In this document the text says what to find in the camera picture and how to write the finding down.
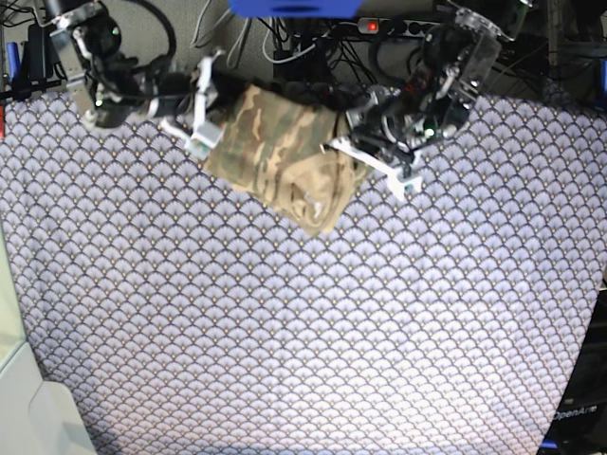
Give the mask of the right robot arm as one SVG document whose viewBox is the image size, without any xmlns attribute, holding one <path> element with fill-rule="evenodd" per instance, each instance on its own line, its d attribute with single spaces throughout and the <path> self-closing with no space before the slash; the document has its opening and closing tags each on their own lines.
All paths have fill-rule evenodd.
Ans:
<svg viewBox="0 0 607 455">
<path fill-rule="evenodd" d="M 122 33 L 101 1 L 45 1 L 51 43 L 66 75 L 66 87 L 84 124 L 115 129 L 134 114 L 159 119 L 160 128 L 182 141 L 190 155 L 204 160 L 223 135 L 215 119 L 227 113 L 246 92 L 245 81 L 214 68 L 223 50 L 202 57 L 191 74 L 171 68 L 175 29 L 148 1 L 139 6 L 157 18 L 168 48 L 147 64 L 121 51 Z"/>
</svg>

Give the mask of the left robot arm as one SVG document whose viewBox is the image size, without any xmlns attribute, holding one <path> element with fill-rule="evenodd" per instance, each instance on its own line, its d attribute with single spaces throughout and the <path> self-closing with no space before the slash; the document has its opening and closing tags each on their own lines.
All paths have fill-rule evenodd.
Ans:
<svg viewBox="0 0 607 455">
<path fill-rule="evenodd" d="M 422 189 L 414 174 L 421 151 L 453 138 L 468 122 L 503 45 L 520 32 L 529 1 L 455 4 L 425 32 L 421 60 L 407 79 L 384 75 L 365 102 L 345 114 L 348 132 L 322 145 L 385 175 L 398 199 Z"/>
</svg>

